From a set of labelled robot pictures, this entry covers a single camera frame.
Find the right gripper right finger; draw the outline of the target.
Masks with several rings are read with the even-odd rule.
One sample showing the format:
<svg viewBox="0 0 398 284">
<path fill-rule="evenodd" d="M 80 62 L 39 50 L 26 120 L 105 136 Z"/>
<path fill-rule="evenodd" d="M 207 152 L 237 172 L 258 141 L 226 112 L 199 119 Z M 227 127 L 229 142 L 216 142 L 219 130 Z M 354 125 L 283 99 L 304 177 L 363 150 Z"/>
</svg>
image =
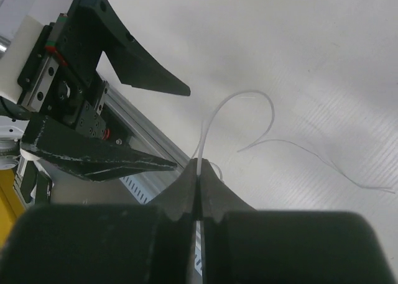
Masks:
<svg viewBox="0 0 398 284">
<path fill-rule="evenodd" d="M 201 164 L 205 283 L 394 283 L 377 235 L 346 211 L 256 210 Z"/>
</svg>

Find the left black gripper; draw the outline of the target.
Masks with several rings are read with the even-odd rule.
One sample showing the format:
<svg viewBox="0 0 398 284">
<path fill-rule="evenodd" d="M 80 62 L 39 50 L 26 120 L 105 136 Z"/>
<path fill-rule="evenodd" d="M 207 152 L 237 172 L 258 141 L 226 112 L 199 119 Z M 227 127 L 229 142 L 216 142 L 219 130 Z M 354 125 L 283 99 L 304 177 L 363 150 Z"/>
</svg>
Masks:
<svg viewBox="0 0 398 284">
<path fill-rule="evenodd" d="M 59 54 L 49 38 L 62 27 Z M 42 28 L 18 76 L 17 105 L 46 115 L 31 116 L 21 150 L 86 181 L 175 170 L 175 162 L 104 141 L 109 127 L 101 112 L 109 84 L 95 73 L 103 53 L 124 85 L 190 95 L 190 87 L 131 35 L 108 0 L 73 0 L 67 15 Z"/>
</svg>

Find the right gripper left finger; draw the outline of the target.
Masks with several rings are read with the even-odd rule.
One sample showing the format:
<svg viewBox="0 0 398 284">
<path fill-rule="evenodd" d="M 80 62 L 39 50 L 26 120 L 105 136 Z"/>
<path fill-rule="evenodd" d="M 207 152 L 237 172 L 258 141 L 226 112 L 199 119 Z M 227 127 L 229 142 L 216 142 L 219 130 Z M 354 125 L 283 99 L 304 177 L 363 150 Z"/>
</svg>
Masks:
<svg viewBox="0 0 398 284">
<path fill-rule="evenodd" d="M 2 283 L 188 283 L 197 162 L 149 204 L 27 210 L 1 249 Z"/>
</svg>

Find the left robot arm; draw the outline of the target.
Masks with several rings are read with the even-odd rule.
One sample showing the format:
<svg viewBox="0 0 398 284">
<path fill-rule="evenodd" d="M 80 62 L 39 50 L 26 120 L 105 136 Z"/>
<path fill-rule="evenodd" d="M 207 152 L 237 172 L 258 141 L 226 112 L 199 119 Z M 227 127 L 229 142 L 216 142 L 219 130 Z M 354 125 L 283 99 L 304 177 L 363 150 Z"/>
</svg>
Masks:
<svg viewBox="0 0 398 284">
<path fill-rule="evenodd" d="M 39 162 L 85 181 L 171 171 L 170 160 L 134 150 L 131 131 L 106 104 L 106 55 L 120 82 L 189 96 L 131 35 L 108 0 L 73 0 L 57 20 L 25 17 L 1 55 L 1 169 L 16 169 L 23 204 L 48 203 L 53 183 Z"/>
</svg>

